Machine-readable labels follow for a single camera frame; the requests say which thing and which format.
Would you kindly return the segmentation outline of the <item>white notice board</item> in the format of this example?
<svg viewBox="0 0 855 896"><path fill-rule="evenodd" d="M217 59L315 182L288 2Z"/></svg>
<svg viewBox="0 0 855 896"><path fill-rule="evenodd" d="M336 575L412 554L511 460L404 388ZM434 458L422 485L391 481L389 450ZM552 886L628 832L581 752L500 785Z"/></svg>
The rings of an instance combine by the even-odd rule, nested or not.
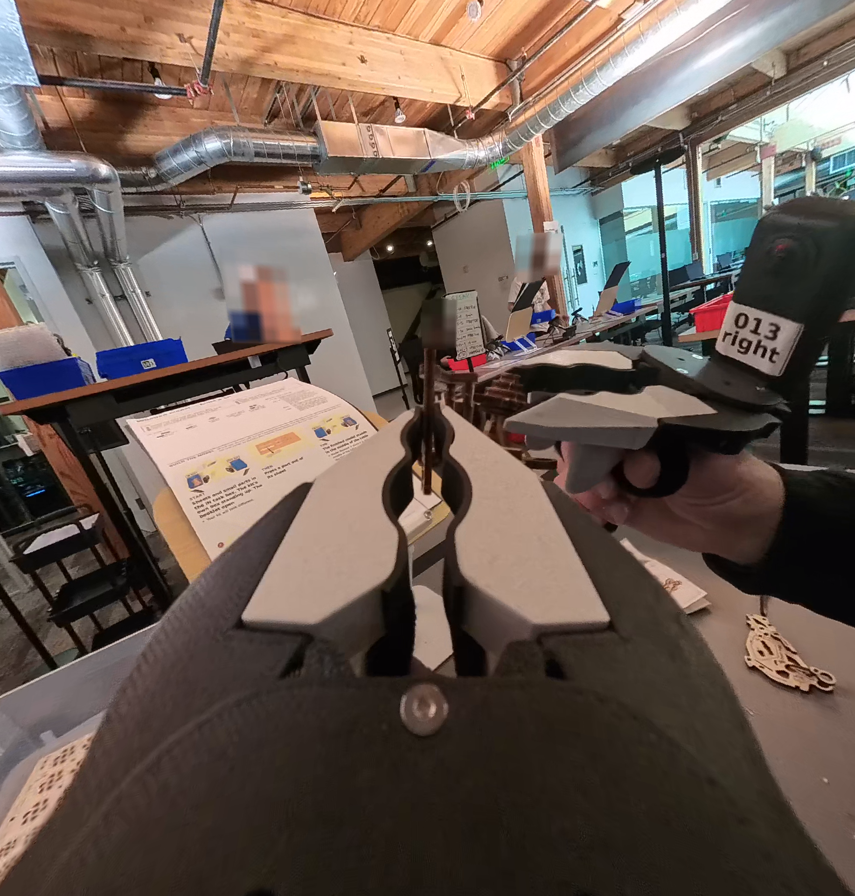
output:
<svg viewBox="0 0 855 896"><path fill-rule="evenodd" d="M451 370L472 371L487 361L487 339L476 290L448 292L444 296L444 320L451 334Z"/></svg>

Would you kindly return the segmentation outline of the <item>clear plastic bin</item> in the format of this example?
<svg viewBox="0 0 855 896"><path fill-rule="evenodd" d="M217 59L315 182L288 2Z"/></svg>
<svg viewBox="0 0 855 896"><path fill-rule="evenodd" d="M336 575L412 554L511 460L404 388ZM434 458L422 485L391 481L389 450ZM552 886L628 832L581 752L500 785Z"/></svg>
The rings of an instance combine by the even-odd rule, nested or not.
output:
<svg viewBox="0 0 855 896"><path fill-rule="evenodd" d="M46 750L94 732L155 625L0 696L0 812Z"/></svg>

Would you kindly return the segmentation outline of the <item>perforated wooden sheet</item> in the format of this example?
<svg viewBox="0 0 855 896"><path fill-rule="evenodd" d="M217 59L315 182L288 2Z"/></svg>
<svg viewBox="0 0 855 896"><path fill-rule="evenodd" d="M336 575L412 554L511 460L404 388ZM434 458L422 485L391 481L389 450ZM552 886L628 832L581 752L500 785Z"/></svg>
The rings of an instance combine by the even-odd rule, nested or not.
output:
<svg viewBox="0 0 855 896"><path fill-rule="evenodd" d="M0 812L0 885L69 790L95 736L89 732L34 759Z"/></svg>

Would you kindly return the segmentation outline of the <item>folded instruction booklet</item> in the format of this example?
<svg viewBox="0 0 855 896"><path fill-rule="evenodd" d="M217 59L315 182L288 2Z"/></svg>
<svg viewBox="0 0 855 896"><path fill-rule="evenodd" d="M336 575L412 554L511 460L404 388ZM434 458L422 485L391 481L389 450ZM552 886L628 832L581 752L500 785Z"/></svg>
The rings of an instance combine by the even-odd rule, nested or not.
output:
<svg viewBox="0 0 855 896"><path fill-rule="evenodd" d="M708 593L685 575L642 553L627 539L621 539L620 544L661 584L686 615L710 608Z"/></svg>

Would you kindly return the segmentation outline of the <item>person's right hand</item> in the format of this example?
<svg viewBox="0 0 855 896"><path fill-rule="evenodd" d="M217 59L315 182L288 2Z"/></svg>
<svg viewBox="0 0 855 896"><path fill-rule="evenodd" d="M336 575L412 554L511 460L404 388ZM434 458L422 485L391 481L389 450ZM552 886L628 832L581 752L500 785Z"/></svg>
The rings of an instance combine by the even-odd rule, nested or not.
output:
<svg viewBox="0 0 855 896"><path fill-rule="evenodd" d="M750 566L764 558L779 531L785 483L776 467L747 452L697 452L686 483L672 496L637 497L610 476L570 496L598 522Z"/></svg>

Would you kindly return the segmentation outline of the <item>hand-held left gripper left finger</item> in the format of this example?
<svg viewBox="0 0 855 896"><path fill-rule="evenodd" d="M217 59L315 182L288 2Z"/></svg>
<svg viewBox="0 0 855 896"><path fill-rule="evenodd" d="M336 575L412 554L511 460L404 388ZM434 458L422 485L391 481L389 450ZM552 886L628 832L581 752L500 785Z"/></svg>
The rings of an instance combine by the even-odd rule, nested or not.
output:
<svg viewBox="0 0 855 896"><path fill-rule="evenodd" d="M345 658L411 659L415 605L399 517L413 497L419 412L407 411L312 483L241 615Z"/></svg>

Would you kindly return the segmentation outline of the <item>wooden body plate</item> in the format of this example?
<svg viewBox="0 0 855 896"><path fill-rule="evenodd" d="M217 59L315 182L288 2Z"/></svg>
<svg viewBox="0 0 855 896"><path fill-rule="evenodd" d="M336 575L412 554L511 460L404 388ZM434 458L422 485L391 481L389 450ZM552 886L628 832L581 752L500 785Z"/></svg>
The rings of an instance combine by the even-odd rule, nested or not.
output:
<svg viewBox="0 0 855 896"><path fill-rule="evenodd" d="M832 693L836 678L824 669L808 665L770 620L759 614L745 617L748 633L744 662L770 681L802 693Z"/></svg>

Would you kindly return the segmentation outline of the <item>blue storage bin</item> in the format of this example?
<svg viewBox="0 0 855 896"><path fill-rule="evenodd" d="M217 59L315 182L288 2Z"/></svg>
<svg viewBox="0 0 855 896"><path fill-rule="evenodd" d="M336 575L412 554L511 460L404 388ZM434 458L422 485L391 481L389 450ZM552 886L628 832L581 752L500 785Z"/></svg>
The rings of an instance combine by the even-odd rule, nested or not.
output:
<svg viewBox="0 0 855 896"><path fill-rule="evenodd" d="M188 361L180 339L142 342L96 353L97 375L102 380L116 380L158 371Z"/></svg>
<svg viewBox="0 0 855 896"><path fill-rule="evenodd" d="M38 398L96 383L90 365L79 357L0 371L0 381L15 400Z"/></svg>

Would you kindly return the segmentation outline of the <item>silver vertical duct pipes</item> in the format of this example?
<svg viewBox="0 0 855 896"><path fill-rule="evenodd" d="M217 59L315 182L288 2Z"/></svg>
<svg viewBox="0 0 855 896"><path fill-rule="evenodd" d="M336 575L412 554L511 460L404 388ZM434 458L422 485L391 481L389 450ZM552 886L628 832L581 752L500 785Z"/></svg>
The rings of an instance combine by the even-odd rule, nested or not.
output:
<svg viewBox="0 0 855 896"><path fill-rule="evenodd" d="M132 266L121 181L107 162L89 154L50 151L27 89L41 80L34 67L16 2L0 2L0 196L45 205L65 251L119 347L134 344L83 222L77 191L85 191L97 220L101 247L145 342L162 334Z"/></svg>

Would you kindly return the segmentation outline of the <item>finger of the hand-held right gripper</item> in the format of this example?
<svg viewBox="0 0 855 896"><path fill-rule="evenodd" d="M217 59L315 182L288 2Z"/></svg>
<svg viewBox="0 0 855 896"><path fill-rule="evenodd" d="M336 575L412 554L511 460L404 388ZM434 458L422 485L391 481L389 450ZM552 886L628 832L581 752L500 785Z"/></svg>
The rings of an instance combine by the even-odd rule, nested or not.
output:
<svg viewBox="0 0 855 896"><path fill-rule="evenodd" d="M575 442L632 450L644 447L662 420L694 415L693 396L651 385L632 395L559 393L511 416L504 429L543 446Z"/></svg>
<svg viewBox="0 0 855 896"><path fill-rule="evenodd" d="M513 376L529 395L635 394L643 389L636 364L619 350L555 350L518 364Z"/></svg>

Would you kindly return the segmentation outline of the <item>black rolling cart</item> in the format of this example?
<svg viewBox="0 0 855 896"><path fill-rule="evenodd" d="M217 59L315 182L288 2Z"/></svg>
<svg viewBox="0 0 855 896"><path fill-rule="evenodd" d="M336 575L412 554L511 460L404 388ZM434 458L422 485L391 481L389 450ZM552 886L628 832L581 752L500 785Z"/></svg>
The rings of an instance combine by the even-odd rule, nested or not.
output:
<svg viewBox="0 0 855 896"><path fill-rule="evenodd" d="M48 603L49 621L81 655L139 633L159 620L143 596L142 576L119 558L97 512L17 542L15 566Z"/></svg>

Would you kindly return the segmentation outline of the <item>red storage bin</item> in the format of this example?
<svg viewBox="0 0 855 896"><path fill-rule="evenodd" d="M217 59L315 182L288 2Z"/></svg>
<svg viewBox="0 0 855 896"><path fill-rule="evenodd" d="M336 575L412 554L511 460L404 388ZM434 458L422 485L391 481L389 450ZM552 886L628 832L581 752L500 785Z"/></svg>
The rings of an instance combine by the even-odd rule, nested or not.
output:
<svg viewBox="0 0 855 896"><path fill-rule="evenodd" d="M692 308L690 316L696 333L719 330L733 297L734 292L728 292Z"/></svg>

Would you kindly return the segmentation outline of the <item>wooden top desk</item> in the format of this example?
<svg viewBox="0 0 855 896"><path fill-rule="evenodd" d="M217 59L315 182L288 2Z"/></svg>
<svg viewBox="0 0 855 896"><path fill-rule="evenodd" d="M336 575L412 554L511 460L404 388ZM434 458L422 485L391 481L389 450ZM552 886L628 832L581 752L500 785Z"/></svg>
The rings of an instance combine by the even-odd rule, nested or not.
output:
<svg viewBox="0 0 855 896"><path fill-rule="evenodd" d="M306 369L311 356L321 342L332 336L333 330L325 329L305 333L294 342L239 347L221 355L106 383L13 400L0 405L0 411L7 416L21 416L36 424L52 426L81 465L155 605L164 611L175 599L174 593L108 467L97 431L105 424L115 424L136 413L198 399L229 387L250 385L281 373L294 372L308 384Z"/></svg>

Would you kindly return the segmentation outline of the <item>black ceiling pipe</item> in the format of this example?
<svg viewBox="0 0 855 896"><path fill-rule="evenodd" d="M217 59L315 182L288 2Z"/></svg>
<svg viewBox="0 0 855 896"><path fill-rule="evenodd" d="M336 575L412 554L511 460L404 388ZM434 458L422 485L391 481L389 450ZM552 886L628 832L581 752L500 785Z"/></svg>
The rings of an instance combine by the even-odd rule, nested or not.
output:
<svg viewBox="0 0 855 896"><path fill-rule="evenodd" d="M191 102L198 97L211 93L213 61L220 34L221 18L225 1L214 1L212 4L209 28L205 50L199 66L192 65L197 75L196 79L184 86L165 84L158 74L153 74L150 84L138 82L125 82L114 80L101 80L80 76L61 76L55 74L39 74L39 82L42 86L65 87L82 89L85 91L110 91L119 93L147 94L156 98L187 97Z"/></svg>

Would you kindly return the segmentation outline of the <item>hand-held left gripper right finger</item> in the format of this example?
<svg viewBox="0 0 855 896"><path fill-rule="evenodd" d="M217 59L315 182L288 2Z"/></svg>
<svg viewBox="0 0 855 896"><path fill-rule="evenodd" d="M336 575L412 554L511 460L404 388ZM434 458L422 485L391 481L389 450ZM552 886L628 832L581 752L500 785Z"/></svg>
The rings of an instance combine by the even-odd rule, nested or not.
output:
<svg viewBox="0 0 855 896"><path fill-rule="evenodd" d="M440 450L452 511L444 610L456 659L500 659L516 642L608 629L610 614L545 483L449 409Z"/></svg>

